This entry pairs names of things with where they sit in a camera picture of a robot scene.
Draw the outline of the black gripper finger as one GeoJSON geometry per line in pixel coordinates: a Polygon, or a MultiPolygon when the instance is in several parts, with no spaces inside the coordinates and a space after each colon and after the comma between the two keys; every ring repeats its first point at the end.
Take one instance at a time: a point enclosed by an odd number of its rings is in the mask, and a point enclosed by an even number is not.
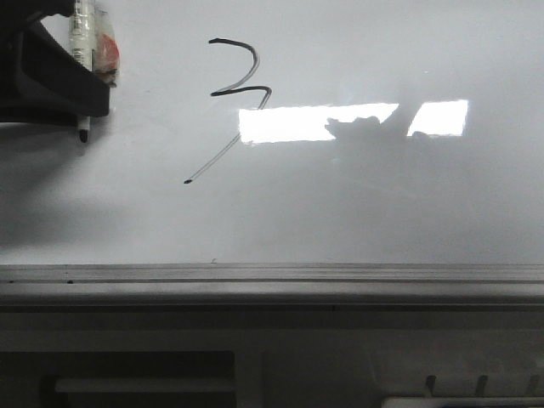
{"type": "Polygon", "coordinates": [[[109,114],[110,90],[43,26],[74,14],[72,1],[1,2],[1,121],[75,124],[109,114]]]}

